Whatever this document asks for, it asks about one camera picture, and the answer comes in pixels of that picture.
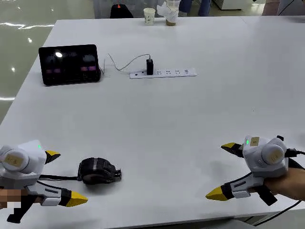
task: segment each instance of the person's arm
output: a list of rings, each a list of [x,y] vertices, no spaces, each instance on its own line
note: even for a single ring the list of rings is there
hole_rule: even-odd
[[[264,184],[273,192],[295,200],[305,200],[305,170],[289,168],[279,178],[266,178]]]

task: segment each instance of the finger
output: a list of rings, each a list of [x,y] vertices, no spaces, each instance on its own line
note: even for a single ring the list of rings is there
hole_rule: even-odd
[[[35,203],[42,203],[43,197],[37,197]]]

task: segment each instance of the person's leg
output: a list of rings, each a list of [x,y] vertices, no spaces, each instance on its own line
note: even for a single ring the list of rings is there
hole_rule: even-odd
[[[192,0],[181,0],[179,10],[183,13],[189,13],[192,7]]]
[[[279,0],[266,0],[266,4],[265,4],[262,15],[263,16],[277,15],[277,10],[278,10],[279,4],[280,4]]]
[[[200,17],[208,17],[211,8],[211,0],[202,0],[198,15]]]

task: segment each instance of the paper cup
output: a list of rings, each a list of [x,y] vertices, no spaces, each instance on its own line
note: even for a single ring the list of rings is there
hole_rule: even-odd
[[[144,17],[145,17],[146,25],[153,25],[155,12],[156,12],[156,10],[154,8],[145,8],[144,9]]]

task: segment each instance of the power adapter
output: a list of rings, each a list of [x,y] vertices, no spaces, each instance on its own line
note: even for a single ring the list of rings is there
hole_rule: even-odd
[[[153,75],[153,60],[149,58],[146,60],[146,68],[147,68],[147,75]]]

